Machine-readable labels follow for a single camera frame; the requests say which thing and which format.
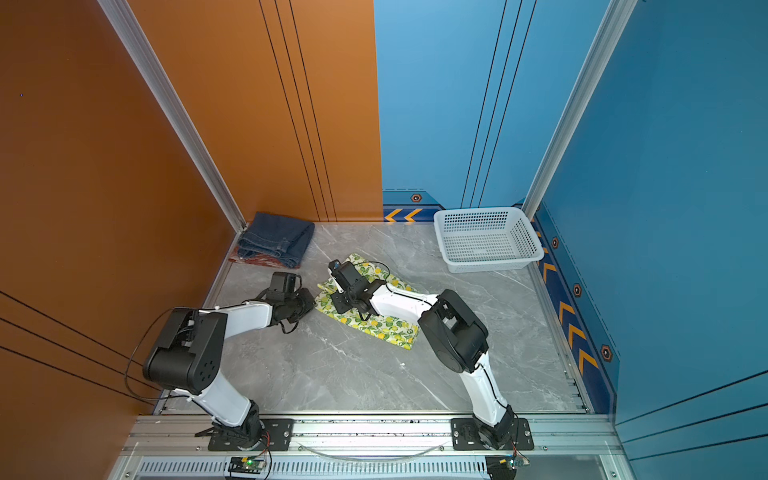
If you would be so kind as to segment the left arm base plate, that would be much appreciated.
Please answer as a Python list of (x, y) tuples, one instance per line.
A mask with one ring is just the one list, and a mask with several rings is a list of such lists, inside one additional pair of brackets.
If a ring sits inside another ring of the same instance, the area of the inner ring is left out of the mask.
[(252, 438), (232, 433), (232, 428), (214, 424), (209, 430), (207, 449), (214, 452), (287, 452), (295, 422), (291, 418), (267, 418), (260, 421), (257, 435)]

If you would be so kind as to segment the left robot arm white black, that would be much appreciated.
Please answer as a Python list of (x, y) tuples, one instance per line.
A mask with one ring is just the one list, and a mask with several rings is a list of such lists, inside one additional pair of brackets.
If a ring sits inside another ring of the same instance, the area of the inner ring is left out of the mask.
[(211, 417), (198, 432), (211, 451), (264, 450), (268, 430), (255, 401), (241, 394), (221, 370), (226, 340), (278, 326), (288, 334), (315, 306), (301, 276), (276, 272), (255, 298), (213, 309), (171, 310), (143, 365), (144, 377), (182, 396)]

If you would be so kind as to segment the red plaid skirt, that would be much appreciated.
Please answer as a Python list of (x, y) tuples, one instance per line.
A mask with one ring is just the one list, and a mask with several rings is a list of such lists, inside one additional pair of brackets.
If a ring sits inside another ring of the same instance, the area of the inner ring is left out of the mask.
[(228, 257), (228, 260), (230, 262), (237, 263), (237, 264), (263, 266), (263, 267), (270, 267), (270, 268), (284, 267), (284, 265), (277, 258), (274, 258), (266, 254), (257, 254), (253, 257), (243, 258), (239, 256), (236, 252), (234, 252)]

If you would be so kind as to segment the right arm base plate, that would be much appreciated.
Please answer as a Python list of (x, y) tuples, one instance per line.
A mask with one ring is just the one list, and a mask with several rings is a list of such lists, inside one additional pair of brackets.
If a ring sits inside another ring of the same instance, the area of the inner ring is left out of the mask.
[(512, 419), (510, 429), (504, 437), (505, 442), (493, 447), (480, 434), (477, 422), (472, 418), (452, 418), (450, 420), (452, 445), (455, 451), (533, 451), (535, 449), (533, 434), (529, 422), (525, 418)]

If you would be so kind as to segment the lemon print skirt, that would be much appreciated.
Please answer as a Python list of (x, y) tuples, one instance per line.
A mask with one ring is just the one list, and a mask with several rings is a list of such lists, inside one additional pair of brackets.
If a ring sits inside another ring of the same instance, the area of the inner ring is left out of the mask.
[[(386, 280), (391, 287), (415, 293), (410, 284), (393, 275), (382, 262), (368, 261), (358, 253), (351, 253), (346, 260), (354, 264), (356, 270), (369, 281), (376, 279)], [(381, 341), (405, 350), (412, 349), (420, 333), (417, 325), (391, 316), (372, 315), (370, 317), (360, 317), (355, 309), (340, 314), (337, 312), (331, 299), (331, 295), (338, 290), (333, 278), (318, 284), (318, 287), (320, 288), (320, 293), (315, 297), (315, 308), (321, 313)]]

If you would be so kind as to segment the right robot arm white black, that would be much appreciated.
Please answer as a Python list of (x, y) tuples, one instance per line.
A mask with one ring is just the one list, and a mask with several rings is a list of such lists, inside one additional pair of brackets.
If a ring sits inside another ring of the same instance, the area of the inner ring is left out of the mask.
[(483, 445), (500, 450), (512, 442), (516, 414), (492, 372), (488, 329), (455, 291), (419, 294), (384, 279), (370, 281), (350, 261), (333, 260), (328, 270), (337, 287), (331, 300), (339, 313), (355, 309), (362, 320), (392, 317), (416, 325), (440, 362), (460, 376)]

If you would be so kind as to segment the white plastic laundry basket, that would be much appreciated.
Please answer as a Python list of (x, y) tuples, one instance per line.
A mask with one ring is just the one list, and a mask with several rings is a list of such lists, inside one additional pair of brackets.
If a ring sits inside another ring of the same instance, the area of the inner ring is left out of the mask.
[(545, 256), (525, 213), (516, 207), (441, 210), (437, 243), (451, 273), (519, 270)]

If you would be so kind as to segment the dark blue denim skirt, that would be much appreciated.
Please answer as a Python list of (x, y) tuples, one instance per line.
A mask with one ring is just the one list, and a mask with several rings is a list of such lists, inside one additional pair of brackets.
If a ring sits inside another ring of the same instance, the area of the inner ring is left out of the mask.
[(297, 268), (314, 231), (311, 221), (257, 212), (238, 241), (237, 254), (242, 259), (266, 255), (287, 268)]

